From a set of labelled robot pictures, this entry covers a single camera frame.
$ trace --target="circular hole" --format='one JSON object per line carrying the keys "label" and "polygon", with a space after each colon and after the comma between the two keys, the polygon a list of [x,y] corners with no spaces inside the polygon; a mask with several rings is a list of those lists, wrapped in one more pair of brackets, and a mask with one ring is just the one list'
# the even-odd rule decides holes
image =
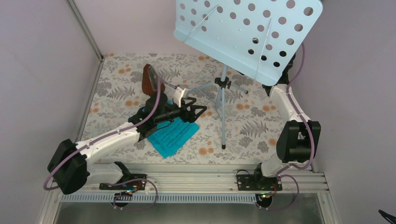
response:
{"label": "circular hole", "polygon": [[264,10],[264,12],[262,13],[262,15],[263,15],[265,18],[268,18],[268,17],[271,16],[271,12],[270,12],[269,10]]}
{"label": "circular hole", "polygon": [[304,9],[304,15],[312,15],[313,13],[313,8],[307,7]]}
{"label": "circular hole", "polygon": [[279,37],[279,33],[276,32],[276,31],[275,31],[275,32],[272,32],[272,33],[271,33],[271,36],[274,37],[274,38],[278,38],[278,37]]}
{"label": "circular hole", "polygon": [[283,25],[286,23],[286,18],[284,18],[283,16],[281,18],[279,18],[278,20],[279,24]]}
{"label": "circular hole", "polygon": [[286,2],[286,6],[287,8],[294,8],[294,6],[296,6],[296,2],[294,0],[288,0]]}
{"label": "circular hole", "polygon": [[258,25],[257,26],[257,30],[260,31],[260,32],[264,31],[264,26],[263,25]]}
{"label": "circular hole", "polygon": [[253,3],[250,3],[250,4],[247,6],[247,8],[248,8],[250,11],[254,11],[254,10],[256,9],[256,6],[255,6]]}
{"label": "circular hole", "polygon": [[230,17],[231,17],[231,19],[235,19],[236,18],[236,14],[235,13],[230,13]]}
{"label": "circular hole", "polygon": [[244,19],[244,20],[243,20],[243,24],[249,25],[249,24],[250,24],[250,20],[249,20],[249,19]]}
{"label": "circular hole", "polygon": [[303,30],[303,25],[301,24],[297,24],[294,26],[294,30],[297,32],[300,32],[301,30]]}
{"label": "circular hole", "polygon": [[291,38],[289,38],[289,39],[286,40],[286,43],[287,43],[288,45],[293,45],[293,44],[294,44],[294,40],[291,39]]}

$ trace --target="white wall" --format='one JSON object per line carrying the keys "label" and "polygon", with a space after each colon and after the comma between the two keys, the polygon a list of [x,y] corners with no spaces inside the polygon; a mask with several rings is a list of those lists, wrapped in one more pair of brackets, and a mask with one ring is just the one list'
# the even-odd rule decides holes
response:
{"label": "white wall", "polygon": [[1,223],[37,221],[47,165],[75,139],[99,61],[65,0],[0,7]]}
{"label": "white wall", "polygon": [[396,1],[323,5],[293,91],[322,125],[315,162],[341,221],[385,224],[379,209],[396,216]]}
{"label": "white wall", "polygon": [[75,0],[102,54],[199,51],[173,36],[176,0]]}

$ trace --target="gray leaf pattern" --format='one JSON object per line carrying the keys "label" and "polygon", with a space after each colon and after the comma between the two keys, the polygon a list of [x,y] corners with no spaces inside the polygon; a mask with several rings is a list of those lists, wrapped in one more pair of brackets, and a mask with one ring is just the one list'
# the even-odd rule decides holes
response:
{"label": "gray leaf pattern", "polygon": [[250,143],[252,143],[253,140],[249,137],[243,137],[243,139],[239,139],[238,145],[247,148]]}
{"label": "gray leaf pattern", "polygon": [[[157,73],[174,85],[195,88],[219,77],[222,64],[205,55],[108,54],[99,77],[83,139],[93,138],[124,123],[149,98],[141,91],[143,67],[153,65]],[[197,105],[208,109],[196,121],[193,137],[173,156],[164,159],[146,139],[129,144],[105,156],[100,162],[157,164],[257,164],[276,153],[274,142],[283,129],[280,113],[262,85],[229,69],[230,80],[249,91],[226,89],[226,150],[221,149],[221,108],[207,99],[216,99],[217,86],[191,94]],[[174,91],[166,87],[172,99]]]}
{"label": "gray leaf pattern", "polygon": [[269,147],[268,147],[268,144],[266,142],[260,141],[258,146],[257,146],[257,149],[260,150],[262,153],[268,153]]}

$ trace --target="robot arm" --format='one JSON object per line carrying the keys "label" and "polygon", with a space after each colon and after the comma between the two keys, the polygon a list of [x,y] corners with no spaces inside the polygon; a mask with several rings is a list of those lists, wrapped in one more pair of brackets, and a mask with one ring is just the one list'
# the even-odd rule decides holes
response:
{"label": "robot arm", "polygon": [[[285,122],[285,126],[276,144],[276,154],[261,164],[261,172],[265,177],[276,176],[280,169],[291,163],[304,165],[311,155],[308,130],[306,130],[300,114],[298,114],[291,104],[286,88],[287,84],[277,84],[272,86],[269,92],[269,97],[277,106],[282,120]],[[298,111],[300,111],[301,116],[307,121],[310,127],[314,138],[315,156],[321,129],[320,124],[317,121],[312,121],[301,109],[293,95],[291,87],[289,88],[289,94]]]}
{"label": "robot arm", "polygon": [[180,118],[183,122],[193,123],[206,110],[206,106],[193,105],[195,98],[186,97],[188,89],[177,87],[173,97],[174,104],[168,104],[168,98],[160,93],[158,107],[145,123],[132,127],[145,119],[154,109],[156,94],[146,101],[145,107],[130,117],[121,126],[89,140],[72,143],[70,139],[62,141],[47,169],[52,172],[66,157],[81,150],[71,157],[53,175],[55,182],[64,194],[71,194],[87,184],[117,183],[129,171],[121,162],[111,164],[95,164],[98,159],[111,154],[117,149],[141,141],[155,131],[157,124]]}

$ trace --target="white perforated panel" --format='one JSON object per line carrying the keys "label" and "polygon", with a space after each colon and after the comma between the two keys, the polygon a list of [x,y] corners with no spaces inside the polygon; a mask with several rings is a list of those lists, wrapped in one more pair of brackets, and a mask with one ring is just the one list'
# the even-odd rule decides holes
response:
{"label": "white perforated panel", "polygon": [[274,85],[320,16],[322,4],[177,0],[176,9],[177,39],[262,84]]}

